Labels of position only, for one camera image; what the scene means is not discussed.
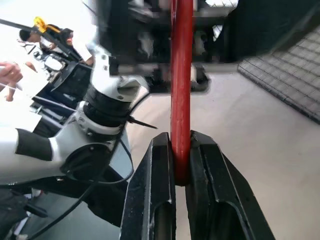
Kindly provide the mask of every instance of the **yellow clamp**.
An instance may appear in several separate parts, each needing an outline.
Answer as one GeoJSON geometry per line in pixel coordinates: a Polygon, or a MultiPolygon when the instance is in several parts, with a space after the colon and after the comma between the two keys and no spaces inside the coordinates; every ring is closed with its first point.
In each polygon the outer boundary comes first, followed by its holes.
{"type": "Polygon", "coordinates": [[[53,26],[50,26],[50,25],[46,25],[45,21],[39,17],[39,16],[36,16],[33,20],[33,23],[34,25],[38,28],[39,32],[40,33],[44,33],[47,29],[52,29],[53,31],[55,31],[56,33],[60,33],[60,30],[59,29],[56,29],[55,27],[53,26]]]}

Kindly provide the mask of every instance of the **red bar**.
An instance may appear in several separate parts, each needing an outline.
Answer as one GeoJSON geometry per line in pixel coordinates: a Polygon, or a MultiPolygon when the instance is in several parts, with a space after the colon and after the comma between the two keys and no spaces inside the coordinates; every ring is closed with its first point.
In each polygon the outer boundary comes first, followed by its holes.
{"type": "Polygon", "coordinates": [[[193,0],[171,0],[171,144],[175,183],[189,182],[193,0]]]}

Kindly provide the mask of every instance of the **gray floor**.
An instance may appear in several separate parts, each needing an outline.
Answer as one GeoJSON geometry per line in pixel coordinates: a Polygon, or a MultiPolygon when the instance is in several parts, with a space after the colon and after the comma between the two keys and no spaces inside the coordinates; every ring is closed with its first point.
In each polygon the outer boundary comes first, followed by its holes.
{"type": "MultiPolygon", "coordinates": [[[[135,166],[150,140],[170,129],[170,98],[150,97],[134,113],[158,130],[129,124],[135,166]]],[[[320,127],[241,75],[215,75],[207,95],[191,100],[193,130],[211,136],[249,181],[277,240],[318,240],[320,229],[320,127]]],[[[190,238],[185,194],[177,187],[177,239],[190,238]]],[[[56,218],[74,199],[50,196],[41,201],[56,218]]],[[[34,219],[32,229],[43,221],[34,219]]],[[[119,230],[85,206],[40,239],[89,237],[118,239],[119,230]]]]}

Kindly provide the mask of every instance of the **metal grid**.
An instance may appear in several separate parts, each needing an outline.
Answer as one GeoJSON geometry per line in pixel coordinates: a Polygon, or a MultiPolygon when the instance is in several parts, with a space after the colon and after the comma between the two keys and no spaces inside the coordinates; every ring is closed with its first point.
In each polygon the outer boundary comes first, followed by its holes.
{"type": "Polygon", "coordinates": [[[320,124],[320,28],[288,52],[244,60],[238,71],[320,124]]]}

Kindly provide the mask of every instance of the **black cable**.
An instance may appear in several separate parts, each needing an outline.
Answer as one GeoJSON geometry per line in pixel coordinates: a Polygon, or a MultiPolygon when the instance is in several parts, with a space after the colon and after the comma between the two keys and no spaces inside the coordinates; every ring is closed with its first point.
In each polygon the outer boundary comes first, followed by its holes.
{"type": "MultiPolygon", "coordinates": [[[[137,108],[138,105],[140,105],[147,97],[149,96],[149,93],[145,94],[143,97],[141,97],[136,104],[129,110],[128,112],[128,118],[130,117],[130,115],[132,114],[132,112],[137,108]]],[[[45,226],[44,228],[42,228],[41,230],[39,230],[38,232],[36,232],[34,235],[32,235],[31,237],[27,238],[27,240],[34,240],[37,237],[39,237],[40,235],[42,235],[43,233],[45,233],[47,230],[49,230],[50,228],[52,228],[54,225],[56,225],[58,222],[60,222],[62,219],[64,219],[69,213],[71,213],[74,209],[76,209],[76,207],[78,207],[81,202],[93,191],[93,189],[97,186],[97,184],[99,183],[99,179],[100,177],[104,174],[106,168],[109,165],[109,162],[111,161],[119,143],[122,144],[125,152],[128,154],[130,161],[132,163],[132,174],[134,172],[133,170],[133,162],[132,162],[132,157],[131,154],[129,152],[129,150],[127,149],[127,147],[125,146],[125,144],[122,142],[121,137],[123,135],[123,132],[126,128],[126,123],[122,126],[122,128],[120,129],[119,134],[116,136],[115,142],[114,142],[114,147],[111,150],[110,153],[110,157],[108,159],[108,161],[106,161],[105,166],[101,169],[101,172],[99,172],[98,176],[96,177],[96,179],[91,183],[91,185],[84,191],[84,193],[78,198],[78,200],[72,205],[70,206],[62,215],[60,215],[58,218],[56,218],[55,220],[53,220],[51,223],[49,223],[47,226],[45,226]]],[[[129,174],[126,178],[124,179],[129,179],[132,174],[129,174]]],[[[109,182],[109,184],[118,184],[118,183],[122,183],[124,181],[124,179],[120,180],[120,181],[116,181],[116,182],[109,182]]]]}

